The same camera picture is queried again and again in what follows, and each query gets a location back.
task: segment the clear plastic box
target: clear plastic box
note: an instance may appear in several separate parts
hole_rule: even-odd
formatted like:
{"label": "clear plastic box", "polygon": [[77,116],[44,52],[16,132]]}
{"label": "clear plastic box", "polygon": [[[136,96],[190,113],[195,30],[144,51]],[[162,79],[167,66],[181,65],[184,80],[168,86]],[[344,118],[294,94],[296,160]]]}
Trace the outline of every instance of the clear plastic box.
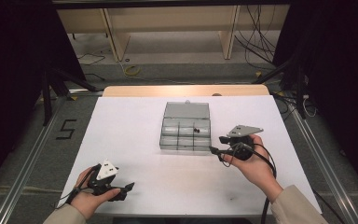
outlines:
{"label": "clear plastic box", "polygon": [[165,107],[161,149],[209,151],[211,120],[207,103],[171,103]]}

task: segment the sleeve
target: sleeve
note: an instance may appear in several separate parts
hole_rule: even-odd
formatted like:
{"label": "sleeve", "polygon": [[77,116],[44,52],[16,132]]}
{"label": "sleeve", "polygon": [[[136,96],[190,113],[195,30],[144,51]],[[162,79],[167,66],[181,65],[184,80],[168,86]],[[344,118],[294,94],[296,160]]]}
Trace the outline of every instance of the sleeve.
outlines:
{"label": "sleeve", "polygon": [[55,210],[48,216],[44,224],[86,224],[86,219],[83,215],[70,204],[65,204],[63,207]]}
{"label": "sleeve", "polygon": [[271,210],[279,224],[327,223],[294,185],[283,190],[272,204]]}

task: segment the white table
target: white table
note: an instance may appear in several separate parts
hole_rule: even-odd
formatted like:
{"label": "white table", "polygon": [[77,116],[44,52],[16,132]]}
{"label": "white table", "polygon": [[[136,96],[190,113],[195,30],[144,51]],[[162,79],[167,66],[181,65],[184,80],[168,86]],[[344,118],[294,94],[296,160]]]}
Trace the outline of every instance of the white table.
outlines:
{"label": "white table", "polygon": [[266,197],[237,168],[225,167],[209,152],[159,148],[166,103],[185,100],[209,103],[214,147],[227,148],[218,137],[237,124],[263,128],[259,135],[276,162],[281,185],[295,184],[321,212],[271,96],[99,98],[62,196],[83,170],[108,159],[119,167],[112,185],[124,187],[135,182],[135,186],[124,202],[102,204],[99,214],[259,216]]}

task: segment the cable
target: cable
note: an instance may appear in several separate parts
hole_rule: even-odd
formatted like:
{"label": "cable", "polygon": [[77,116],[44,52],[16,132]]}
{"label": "cable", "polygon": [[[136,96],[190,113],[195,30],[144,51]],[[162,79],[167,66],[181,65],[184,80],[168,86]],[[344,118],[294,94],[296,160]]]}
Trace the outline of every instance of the cable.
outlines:
{"label": "cable", "polygon": [[105,56],[103,56],[103,55],[95,55],[95,54],[91,54],[91,53],[86,53],[86,54],[84,54],[84,55],[78,57],[77,59],[82,59],[83,57],[85,57],[85,56],[87,56],[87,55],[91,55],[91,56],[98,57],[98,58],[101,58],[101,59],[100,59],[100,60],[97,60],[97,61],[95,61],[95,62],[93,62],[93,63],[82,63],[82,64],[84,64],[84,65],[92,65],[92,64],[98,63],[98,62],[102,61],[103,59],[105,59]]}
{"label": "cable", "polygon": [[317,110],[316,107],[315,107],[315,110],[313,111],[313,114],[310,114],[310,113],[308,112],[308,109],[307,109],[306,106],[305,106],[305,102],[307,101],[307,99],[308,99],[308,98],[306,98],[306,99],[303,100],[304,111],[305,111],[305,113],[307,113],[308,116],[310,116],[311,118],[313,118],[313,117],[316,116],[316,111],[318,111],[318,110]]}
{"label": "cable", "polygon": [[339,222],[341,222],[342,224],[345,224],[344,220],[342,219],[342,217],[338,214],[338,212],[318,193],[316,192],[315,189],[311,188],[312,192],[320,199],[322,200],[322,202],[324,202],[325,205],[327,205],[327,207],[334,213],[334,215],[336,215],[336,217],[338,218]]}

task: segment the hand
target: hand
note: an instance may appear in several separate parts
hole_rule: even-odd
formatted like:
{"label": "hand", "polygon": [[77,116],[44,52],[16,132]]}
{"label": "hand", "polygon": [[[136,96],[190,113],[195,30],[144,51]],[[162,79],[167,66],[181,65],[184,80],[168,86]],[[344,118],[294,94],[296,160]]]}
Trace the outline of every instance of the hand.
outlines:
{"label": "hand", "polygon": [[[269,154],[261,147],[263,146],[263,141],[260,136],[255,134],[250,134],[249,136],[252,138],[254,144],[257,144],[255,145],[255,151],[269,160]],[[282,187],[276,181],[269,165],[257,155],[254,154],[248,160],[241,161],[227,154],[222,154],[222,159],[226,162],[231,162],[251,183],[263,190],[270,202],[273,203],[283,191]]]}
{"label": "hand", "polygon": [[[77,181],[76,186],[80,184],[82,179],[86,176],[87,172],[92,167],[88,168],[87,170],[83,171]],[[86,179],[86,181],[83,183],[83,186],[81,188],[86,188],[87,183],[90,180],[91,175]],[[71,205],[76,208],[85,219],[91,218],[91,216],[94,214],[95,210],[100,206],[102,203],[108,201],[109,199],[114,198],[116,195],[120,193],[120,189],[111,189],[107,191],[105,194],[95,196],[91,193],[87,192],[79,192],[75,198],[72,200]]]}

